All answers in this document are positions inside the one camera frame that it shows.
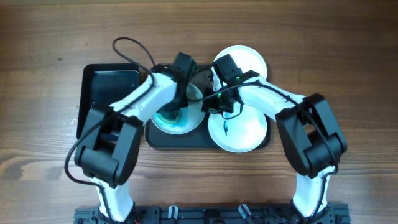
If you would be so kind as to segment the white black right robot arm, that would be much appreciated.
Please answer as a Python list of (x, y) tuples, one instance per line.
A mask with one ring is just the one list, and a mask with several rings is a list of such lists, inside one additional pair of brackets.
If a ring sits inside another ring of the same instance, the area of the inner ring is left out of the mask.
[(347, 150), (330, 105), (321, 94), (296, 95), (274, 86), (253, 70), (215, 75), (220, 87), (202, 98), (204, 110), (223, 119), (223, 135), (242, 118), (245, 108), (255, 109), (277, 124), (284, 154), (297, 173), (292, 208), (304, 223), (323, 216), (331, 176)]

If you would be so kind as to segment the white plate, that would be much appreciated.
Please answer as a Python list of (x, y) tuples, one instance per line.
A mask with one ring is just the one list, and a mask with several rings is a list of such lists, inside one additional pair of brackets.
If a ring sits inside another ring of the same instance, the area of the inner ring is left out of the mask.
[(151, 121), (157, 128), (168, 134), (185, 134), (194, 130), (203, 121), (205, 112), (202, 112), (202, 102), (188, 102), (188, 106), (180, 108), (178, 119), (168, 121), (161, 114), (156, 113), (151, 117)]
[(252, 106), (235, 103), (232, 113), (210, 114), (208, 131), (222, 149), (243, 153), (257, 148), (267, 136), (267, 120)]
[(266, 62), (256, 50), (244, 45), (233, 45), (223, 49), (215, 57), (214, 62), (227, 54), (230, 54), (237, 67), (240, 68), (243, 73), (253, 70), (260, 74), (265, 80), (267, 79)]

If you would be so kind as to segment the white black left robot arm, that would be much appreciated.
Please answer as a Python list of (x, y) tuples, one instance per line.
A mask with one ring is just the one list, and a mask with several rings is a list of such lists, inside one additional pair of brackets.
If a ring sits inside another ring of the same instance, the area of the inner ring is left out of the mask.
[(96, 187), (100, 205), (78, 209), (75, 223), (137, 223), (129, 193), (146, 122), (158, 111), (188, 105), (185, 90), (195, 63), (158, 64), (139, 83), (136, 65), (93, 64), (85, 67), (81, 89), (78, 140), (68, 153)]

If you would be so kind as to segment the green yellow sponge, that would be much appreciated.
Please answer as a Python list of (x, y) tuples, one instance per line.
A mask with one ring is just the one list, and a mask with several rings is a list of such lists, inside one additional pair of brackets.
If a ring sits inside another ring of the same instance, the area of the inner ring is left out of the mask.
[(178, 111), (169, 111), (169, 112), (161, 112), (157, 113), (157, 118), (166, 124), (176, 124), (179, 121), (179, 112)]

